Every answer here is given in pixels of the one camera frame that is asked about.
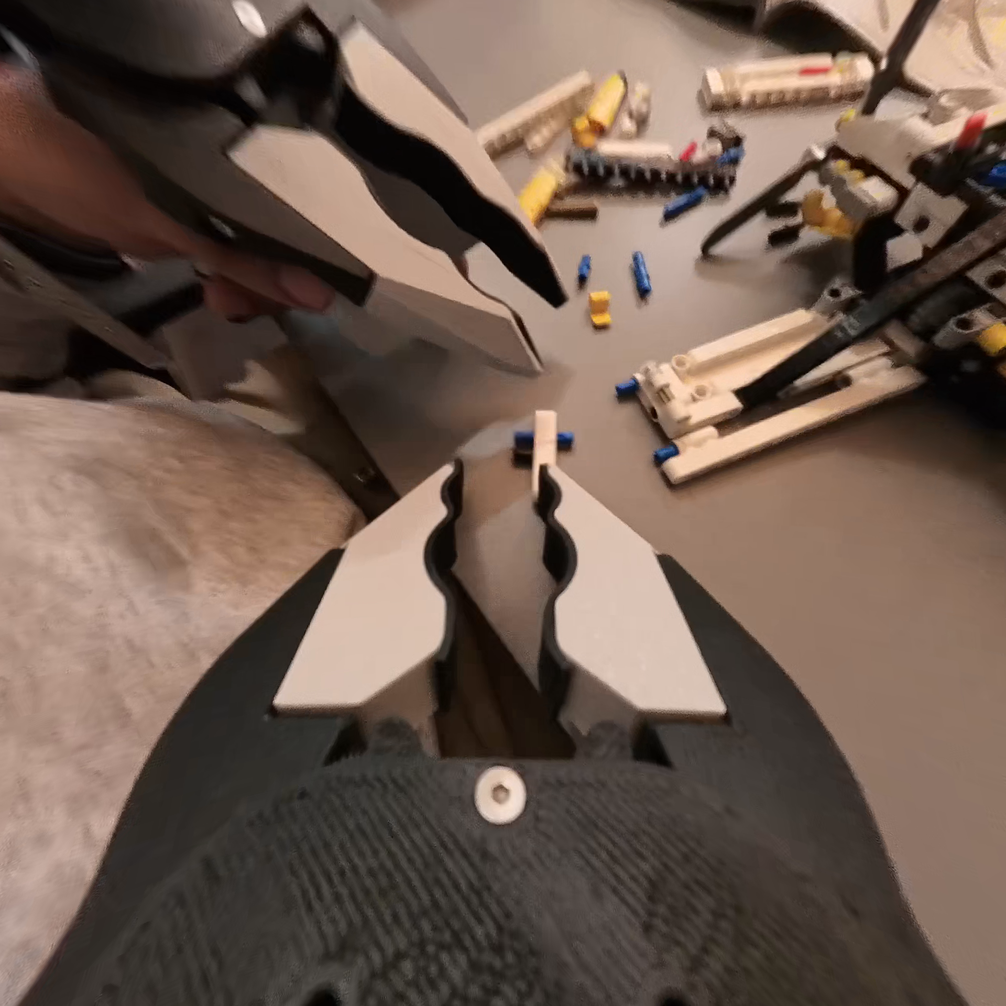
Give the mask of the zebra striped lego helicopter model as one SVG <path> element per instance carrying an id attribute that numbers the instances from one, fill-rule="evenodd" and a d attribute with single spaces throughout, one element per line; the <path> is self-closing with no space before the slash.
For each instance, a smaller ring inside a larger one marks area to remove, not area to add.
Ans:
<path id="1" fill-rule="evenodd" d="M 789 312 L 616 387 L 667 441 L 673 485 L 905 395 L 927 382 L 1004 430 L 1004 91 L 934 92 L 881 117 L 937 2 L 914 2 L 859 108 L 825 144 L 715 228 L 700 252 L 780 200 L 794 223 L 851 244 L 852 276 Z"/>

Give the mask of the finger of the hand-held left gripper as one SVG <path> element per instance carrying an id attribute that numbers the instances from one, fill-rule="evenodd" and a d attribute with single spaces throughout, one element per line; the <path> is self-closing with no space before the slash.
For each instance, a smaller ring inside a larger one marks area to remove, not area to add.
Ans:
<path id="1" fill-rule="evenodd" d="M 320 135 L 259 127 L 229 157 L 370 270 L 363 303 L 370 317 L 400 335 L 466 351 L 497 369 L 541 373 L 519 316 L 471 283 L 445 252 L 394 222 L 360 170 Z"/>
<path id="2" fill-rule="evenodd" d="M 535 225 L 475 133 L 389 48 L 373 19 L 354 19 L 338 38 L 345 93 L 336 125 L 350 150 L 379 172 L 420 190 L 459 237 L 432 236 L 450 255 L 485 245 L 548 305 L 568 295 Z"/>

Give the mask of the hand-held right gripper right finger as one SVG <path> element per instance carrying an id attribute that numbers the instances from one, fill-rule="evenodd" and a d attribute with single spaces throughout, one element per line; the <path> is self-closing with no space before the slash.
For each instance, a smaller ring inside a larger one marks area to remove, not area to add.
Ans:
<path id="1" fill-rule="evenodd" d="M 726 704 L 657 551 L 560 468 L 542 468 L 537 512 L 554 580 L 538 686 L 560 724 L 721 723 Z"/>

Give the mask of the instruction booklet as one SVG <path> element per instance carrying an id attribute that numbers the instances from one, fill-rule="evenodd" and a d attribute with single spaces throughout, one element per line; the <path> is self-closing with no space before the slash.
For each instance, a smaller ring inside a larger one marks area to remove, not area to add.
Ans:
<path id="1" fill-rule="evenodd" d="M 712 1 L 711 6 L 748 12 L 754 25 L 798 10 L 822 16 L 877 52 L 895 40 L 911 1 Z M 925 23 L 912 53 L 924 70 L 1003 71 L 1005 3 L 941 1 Z"/>

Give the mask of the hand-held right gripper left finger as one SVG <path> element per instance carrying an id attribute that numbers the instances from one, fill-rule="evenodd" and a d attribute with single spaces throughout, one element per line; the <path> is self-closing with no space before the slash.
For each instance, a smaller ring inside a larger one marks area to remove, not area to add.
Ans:
<path id="1" fill-rule="evenodd" d="M 285 678 L 280 715 L 398 719 L 434 736 L 452 675 L 462 466 L 434 471 L 342 550 Z"/>

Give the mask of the white Lego frame piece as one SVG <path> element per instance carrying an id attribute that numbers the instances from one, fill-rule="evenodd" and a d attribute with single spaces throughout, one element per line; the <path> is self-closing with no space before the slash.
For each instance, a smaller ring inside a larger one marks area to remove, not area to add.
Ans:
<path id="1" fill-rule="evenodd" d="M 698 97 L 710 112 L 847 104 L 873 76 L 872 60 L 860 52 L 761 58 L 705 69 Z"/>

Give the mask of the person's left hand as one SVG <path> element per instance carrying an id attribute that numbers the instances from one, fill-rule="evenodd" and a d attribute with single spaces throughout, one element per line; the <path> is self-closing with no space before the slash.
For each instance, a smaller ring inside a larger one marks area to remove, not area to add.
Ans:
<path id="1" fill-rule="evenodd" d="M 1 70 L 1 211 L 70 245 L 185 259 L 206 306 L 232 321 L 285 308 L 323 313 L 334 301 L 307 270 L 224 247 L 172 220 L 102 141 L 57 109 L 35 70 L 10 64 Z"/>

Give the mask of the short white lego beam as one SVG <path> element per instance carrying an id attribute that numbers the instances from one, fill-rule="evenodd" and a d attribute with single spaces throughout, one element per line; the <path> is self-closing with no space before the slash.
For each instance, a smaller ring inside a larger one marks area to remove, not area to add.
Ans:
<path id="1" fill-rule="evenodd" d="M 556 465 L 560 454 L 571 451 L 574 443 L 574 434 L 560 429 L 559 416 L 553 409 L 536 410 L 528 429 L 512 434 L 514 462 L 530 471 L 534 502 L 538 501 L 543 469 Z"/>

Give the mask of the yellow curved lego panel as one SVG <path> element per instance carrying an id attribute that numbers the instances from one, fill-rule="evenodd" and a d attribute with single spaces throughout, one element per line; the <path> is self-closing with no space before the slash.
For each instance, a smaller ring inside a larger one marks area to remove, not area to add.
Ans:
<path id="1" fill-rule="evenodd" d="M 610 130 L 619 117 L 628 90 L 627 77 L 617 71 L 603 81 L 586 105 L 586 127 L 601 135 Z"/>

